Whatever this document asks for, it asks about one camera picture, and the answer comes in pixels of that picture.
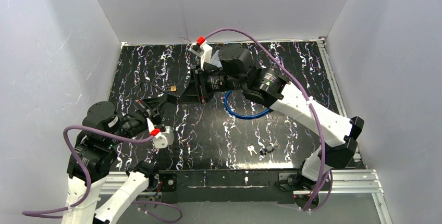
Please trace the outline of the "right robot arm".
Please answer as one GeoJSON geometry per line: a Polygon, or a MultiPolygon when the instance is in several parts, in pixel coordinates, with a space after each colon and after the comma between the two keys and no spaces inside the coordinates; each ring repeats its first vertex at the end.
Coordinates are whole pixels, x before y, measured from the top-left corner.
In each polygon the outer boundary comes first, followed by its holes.
{"type": "Polygon", "coordinates": [[[191,69],[184,91],[169,96],[169,102],[204,104],[215,93],[240,91],[245,99],[289,116],[315,131],[322,143],[301,166],[301,177],[310,181],[327,170],[345,168],[353,158],[364,126],[361,118],[347,118],[327,109],[306,96],[290,72],[279,65],[261,67],[250,50],[239,44],[223,46],[217,56],[206,43],[193,43],[190,50],[200,58],[200,64],[191,69]]]}

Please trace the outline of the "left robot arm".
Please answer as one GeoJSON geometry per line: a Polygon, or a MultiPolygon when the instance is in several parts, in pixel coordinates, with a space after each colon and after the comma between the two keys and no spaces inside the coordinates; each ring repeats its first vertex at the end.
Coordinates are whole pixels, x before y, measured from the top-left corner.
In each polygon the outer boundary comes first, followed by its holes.
{"type": "Polygon", "coordinates": [[[69,126],[64,132],[80,130],[72,151],[68,173],[67,209],[62,223],[116,223],[137,196],[155,181],[158,169],[141,161],[127,172],[127,179],[103,206],[97,208],[100,191],[111,166],[117,159],[116,146],[121,142],[153,142],[155,148],[171,145],[174,135],[170,126],[162,124],[162,112],[170,95],[136,101],[133,114],[118,114],[113,103],[93,104],[79,126],[69,126]]]}

